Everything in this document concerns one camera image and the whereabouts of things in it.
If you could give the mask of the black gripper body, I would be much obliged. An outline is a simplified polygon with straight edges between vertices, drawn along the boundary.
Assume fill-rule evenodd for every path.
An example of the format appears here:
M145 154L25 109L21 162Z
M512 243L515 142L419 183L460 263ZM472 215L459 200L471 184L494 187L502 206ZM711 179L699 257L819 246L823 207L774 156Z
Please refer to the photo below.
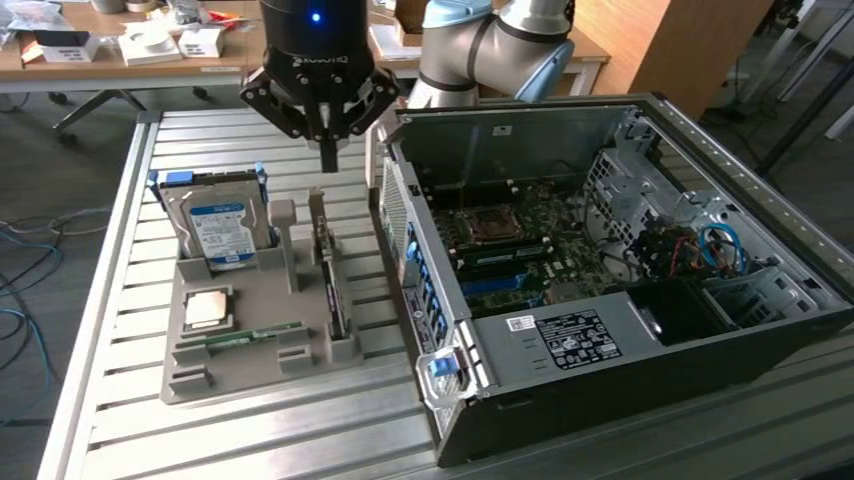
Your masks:
M263 68L302 105L355 99L370 79L364 1L262 1Z

